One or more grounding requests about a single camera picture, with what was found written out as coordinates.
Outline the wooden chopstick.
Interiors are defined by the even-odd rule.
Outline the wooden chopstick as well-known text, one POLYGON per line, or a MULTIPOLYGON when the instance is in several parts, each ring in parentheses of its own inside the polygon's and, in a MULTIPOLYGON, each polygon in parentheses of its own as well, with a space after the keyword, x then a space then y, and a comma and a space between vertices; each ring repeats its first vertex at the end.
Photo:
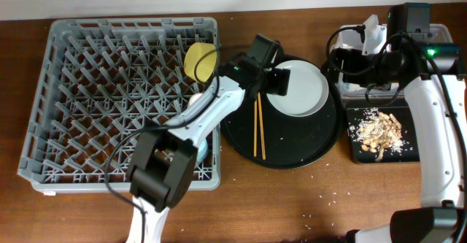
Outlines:
POLYGON ((254 121, 253 121, 253 157, 257 157, 257 137, 258 137, 258 101, 254 102, 254 121))
POLYGON ((262 101, 261 101, 261 94, 258 93, 257 97, 257 104, 256 104, 256 115, 259 119, 259 129, 260 129, 260 145, 261 145, 261 154, 262 160, 266 160, 266 143, 265 143, 265 134, 263 129, 263 109, 262 109, 262 101))

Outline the yellow bowl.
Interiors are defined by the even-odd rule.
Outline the yellow bowl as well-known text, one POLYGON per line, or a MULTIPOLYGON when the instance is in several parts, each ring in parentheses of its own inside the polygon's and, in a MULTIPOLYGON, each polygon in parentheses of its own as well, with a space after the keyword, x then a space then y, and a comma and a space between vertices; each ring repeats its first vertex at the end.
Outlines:
POLYGON ((205 83, 212 76, 217 64, 217 48, 214 44, 196 42, 185 55, 185 74, 200 83, 205 83))

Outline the white round plate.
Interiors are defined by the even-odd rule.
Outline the white round plate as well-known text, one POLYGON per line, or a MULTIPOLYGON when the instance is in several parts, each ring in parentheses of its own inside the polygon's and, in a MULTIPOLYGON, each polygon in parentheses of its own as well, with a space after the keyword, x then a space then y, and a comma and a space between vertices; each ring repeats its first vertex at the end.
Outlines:
POLYGON ((305 117, 324 106, 329 95, 328 81, 314 64, 291 60, 278 64, 276 69, 290 70, 287 94, 266 95, 276 110, 292 117, 305 117))

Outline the blue plastic cup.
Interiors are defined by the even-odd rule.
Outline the blue plastic cup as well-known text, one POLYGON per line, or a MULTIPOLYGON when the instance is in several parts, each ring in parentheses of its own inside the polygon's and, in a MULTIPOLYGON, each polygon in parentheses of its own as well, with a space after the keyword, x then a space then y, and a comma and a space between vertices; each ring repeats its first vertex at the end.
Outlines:
POLYGON ((208 154, 209 145, 207 139, 204 139, 198 147, 198 153, 196 156, 196 163, 201 163, 208 154))

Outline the pink plastic cup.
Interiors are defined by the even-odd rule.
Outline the pink plastic cup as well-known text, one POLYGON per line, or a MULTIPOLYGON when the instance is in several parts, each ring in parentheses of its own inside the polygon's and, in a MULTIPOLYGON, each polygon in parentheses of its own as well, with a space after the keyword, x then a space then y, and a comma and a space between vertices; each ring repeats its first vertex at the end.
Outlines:
POLYGON ((202 93, 193 94, 188 101, 188 106, 193 105, 201 96, 202 96, 202 93))

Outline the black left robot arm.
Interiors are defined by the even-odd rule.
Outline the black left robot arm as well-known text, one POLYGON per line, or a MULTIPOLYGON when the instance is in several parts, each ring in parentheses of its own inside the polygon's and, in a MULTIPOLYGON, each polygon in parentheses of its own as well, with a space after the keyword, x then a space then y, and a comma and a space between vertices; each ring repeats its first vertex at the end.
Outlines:
POLYGON ((201 143, 225 117, 259 93, 284 96, 289 71, 282 58, 242 54, 214 71, 209 87, 184 112, 162 126, 139 130, 126 177, 134 214, 128 242, 159 242, 169 210, 192 182, 201 143))

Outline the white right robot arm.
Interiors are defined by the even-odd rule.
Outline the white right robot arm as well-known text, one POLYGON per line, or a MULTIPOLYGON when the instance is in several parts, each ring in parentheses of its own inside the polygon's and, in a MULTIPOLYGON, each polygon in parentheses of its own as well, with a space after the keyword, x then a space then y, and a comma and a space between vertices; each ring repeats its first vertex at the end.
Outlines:
POLYGON ((348 242, 466 241, 466 68, 454 43, 388 41, 356 72, 366 82, 397 82, 414 121, 421 165, 421 206, 389 224, 349 231, 348 242))

